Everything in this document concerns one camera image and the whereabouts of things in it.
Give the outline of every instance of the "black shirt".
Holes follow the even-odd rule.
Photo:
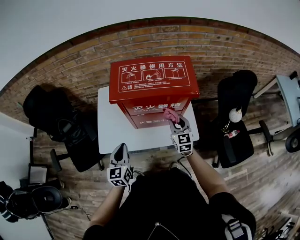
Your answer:
[[[225,239],[221,214],[247,224],[254,236],[253,214],[230,193],[218,193],[207,204],[190,177],[177,168],[138,177],[116,216],[94,225],[83,240]]]

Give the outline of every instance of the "white desk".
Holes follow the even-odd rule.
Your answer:
[[[121,143],[126,143],[128,151],[171,146],[170,126],[135,129],[120,108],[108,101],[109,87],[98,90],[98,139],[99,152],[112,153]],[[184,117],[188,119],[194,141],[199,140],[198,128],[192,105],[189,104]]]
[[[254,95],[254,98],[258,98],[276,83],[278,83],[279,89],[284,99],[285,107],[290,116],[291,125],[295,127],[300,121],[300,99],[297,99],[300,98],[298,78],[291,80],[288,76],[276,75],[276,78],[274,78],[274,80],[272,80],[269,84],[258,91],[258,93]]]

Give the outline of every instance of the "fire extinguisher cabinet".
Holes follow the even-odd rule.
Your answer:
[[[153,57],[111,64],[109,102],[134,128],[168,125],[163,112],[183,114],[199,88],[189,56]]]

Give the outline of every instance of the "white plastic object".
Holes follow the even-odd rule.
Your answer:
[[[242,119],[242,111],[241,110],[236,111],[236,108],[233,108],[229,112],[229,120],[231,122],[239,122],[241,119]]]
[[[107,169],[107,180],[116,187],[128,186],[131,175],[127,165]]]

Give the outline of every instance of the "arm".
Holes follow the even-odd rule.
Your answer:
[[[194,150],[193,154],[187,157],[196,178],[210,199],[214,194],[230,192],[224,179]]]
[[[113,187],[90,220],[93,225],[105,226],[119,210],[125,187]]]

